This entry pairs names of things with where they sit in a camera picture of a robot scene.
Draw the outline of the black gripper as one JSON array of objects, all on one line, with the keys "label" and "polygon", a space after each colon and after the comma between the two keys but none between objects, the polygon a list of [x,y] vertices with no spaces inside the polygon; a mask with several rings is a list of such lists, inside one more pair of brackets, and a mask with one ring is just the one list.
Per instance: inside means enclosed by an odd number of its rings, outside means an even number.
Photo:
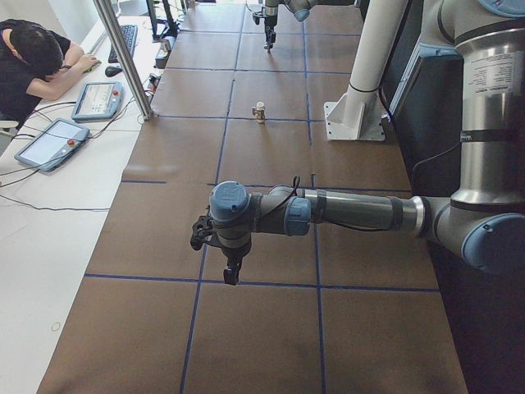
[{"label": "black gripper", "polygon": [[240,247],[230,248],[222,246],[221,251],[227,257],[226,267],[223,270],[223,280],[227,285],[236,285],[239,282],[242,258],[251,250],[251,242]]},{"label": "black gripper", "polygon": [[264,48],[273,48],[273,45],[276,41],[276,32],[274,29],[277,25],[277,15],[266,15],[264,25],[266,38]]}]

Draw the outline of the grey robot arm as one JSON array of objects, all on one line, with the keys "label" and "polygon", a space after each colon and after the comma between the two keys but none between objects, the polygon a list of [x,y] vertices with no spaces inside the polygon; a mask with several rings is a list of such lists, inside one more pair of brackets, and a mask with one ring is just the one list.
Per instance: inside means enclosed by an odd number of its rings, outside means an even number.
[{"label": "grey robot arm", "polygon": [[487,273],[523,267],[517,153],[524,123],[524,4],[427,1],[420,49],[463,59],[459,188],[448,198],[399,199],[298,185],[249,193],[236,181],[222,182],[212,189],[190,244],[222,250],[226,283],[238,282],[253,233],[302,236],[322,222],[361,231],[411,231]]},{"label": "grey robot arm", "polygon": [[265,45],[267,52],[271,52],[276,42],[275,28],[278,22],[279,6],[286,8],[298,22],[305,21],[310,10],[317,5],[323,6],[360,6],[360,1],[318,1],[318,0],[266,0],[263,2],[261,11],[252,13],[253,21],[259,25],[260,20],[264,20]]}]

